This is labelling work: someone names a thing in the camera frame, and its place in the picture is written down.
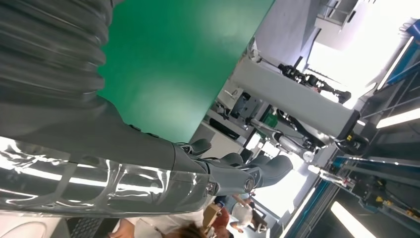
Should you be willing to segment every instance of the green backdrop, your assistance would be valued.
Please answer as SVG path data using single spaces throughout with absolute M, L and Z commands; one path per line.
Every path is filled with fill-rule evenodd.
M 126 0 L 114 11 L 105 89 L 124 121 L 188 142 L 273 0 Z

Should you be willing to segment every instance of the person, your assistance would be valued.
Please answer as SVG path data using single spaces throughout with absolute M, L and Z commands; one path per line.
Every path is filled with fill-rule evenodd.
M 211 225 L 214 228 L 214 233 L 217 238 L 233 238 L 233 234 L 227 230 L 229 218 L 229 212 L 225 207 L 222 207 L 220 216 L 218 216 Z
M 250 194 L 217 197 L 216 201 L 224 203 L 227 211 L 238 219 L 237 222 L 230 223 L 230 226 L 239 233 L 243 233 L 243 228 L 250 224 L 259 232 L 267 230 L 267 222 L 256 212 L 255 203 L 252 201 Z
M 239 233 L 243 233 L 243 228 L 249 225 L 252 221 L 252 210 L 255 204 L 250 198 L 249 194 L 235 194 L 232 196 L 221 196 L 215 201 L 222 201 L 225 204 L 226 210 L 238 221 L 231 222 L 230 226 L 236 229 Z
M 120 219 L 110 238 L 205 238 L 203 210 L 185 214 Z

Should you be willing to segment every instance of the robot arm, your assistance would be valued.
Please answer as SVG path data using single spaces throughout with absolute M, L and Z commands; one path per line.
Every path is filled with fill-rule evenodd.
M 283 132 L 272 128 L 257 119 L 250 119 L 249 124 L 265 134 L 272 134 L 272 139 L 274 139 L 280 147 L 297 154 L 305 161 L 310 162 L 314 159 L 314 153 L 312 151 L 309 151 Z
M 338 102 L 340 104 L 345 103 L 352 96 L 350 92 L 348 91 L 343 92 L 340 90 L 336 90 L 330 85 L 328 85 L 325 81 L 318 79 L 312 74 L 303 74 L 291 65 L 280 64 L 277 68 L 281 71 L 281 73 L 284 76 L 290 79 L 293 79 L 300 84 L 303 84 L 308 87 L 313 87 L 318 90 L 324 90 L 324 91 L 334 94 L 336 97 L 338 97 Z

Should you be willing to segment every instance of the machine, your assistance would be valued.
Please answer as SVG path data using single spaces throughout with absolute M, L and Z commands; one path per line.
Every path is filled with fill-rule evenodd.
M 373 156 L 338 156 L 336 161 L 340 163 L 330 164 L 328 170 L 314 165 L 310 165 L 309 170 L 352 194 L 369 213 L 382 213 L 413 233 L 420 234 L 418 207 L 401 198 L 406 196 L 393 192 L 400 186 L 419 188 L 417 161 Z
M 262 62 L 280 72 L 264 66 Z M 282 131 L 254 118 L 247 119 L 249 125 L 268 132 L 266 134 L 270 134 L 271 139 L 283 149 L 307 161 L 312 160 L 320 148 L 333 143 L 350 155 L 362 155 L 367 150 L 368 140 L 353 132 L 360 113 L 342 106 L 351 98 L 350 92 L 336 90 L 311 74 L 299 72 L 296 66 L 269 63 L 259 55 L 255 42 L 250 43 L 230 80 L 276 107 L 278 121 L 303 136 L 304 143 L 297 143 Z M 321 90 L 333 93 L 339 103 L 321 96 Z

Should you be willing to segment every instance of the fluorescent light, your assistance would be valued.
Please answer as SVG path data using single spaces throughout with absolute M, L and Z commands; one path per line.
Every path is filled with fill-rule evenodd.
M 394 63 L 392 63 L 391 67 L 389 68 L 389 70 L 386 72 L 385 76 L 383 77 L 381 83 L 378 86 L 378 90 L 381 89 L 383 87 L 383 85 L 385 84 L 386 80 L 388 79 L 389 75 L 392 73 L 392 71 L 395 69 L 395 66 L 397 66 L 398 62 L 400 61 L 401 57 L 404 55 L 404 53 L 406 52 L 406 50 L 408 49 L 408 47 L 410 46 L 411 42 L 413 41 L 414 36 L 410 37 L 408 42 L 406 43 L 406 45 L 404 46 L 403 50 L 400 52 L 400 54 L 398 55 L 398 57 L 395 59 Z
M 376 238 L 366 227 L 352 216 L 340 203 L 334 202 L 331 211 L 354 238 Z
M 362 126 L 365 126 L 366 125 L 366 123 L 364 123 L 363 121 L 361 121 L 361 120 L 357 120 L 357 123 L 358 124 L 360 124 L 360 125 L 362 125 Z
M 379 121 L 378 125 L 376 125 L 376 128 L 383 128 L 390 125 L 395 125 L 399 123 L 403 123 L 410 120 L 415 120 L 420 118 L 420 108 L 401 113 L 395 116 L 391 116 L 385 119 L 382 119 Z
M 298 216 L 302 212 L 302 210 L 305 207 L 305 205 L 309 202 L 309 199 L 312 197 L 312 195 L 313 195 L 314 192 L 315 192 L 315 188 L 313 187 L 310 190 L 310 192 L 308 193 L 308 195 L 306 195 L 306 197 L 303 200 L 301 206 L 298 208 L 298 210 L 296 211 L 295 215 L 292 217 L 292 219 L 290 220 L 290 222 L 287 224 L 286 228 L 283 230 L 283 233 L 281 234 L 280 238 L 285 238 L 286 237 L 286 235 L 289 232 L 290 228 L 292 227 L 293 223 L 295 223 L 296 219 L 298 218 Z

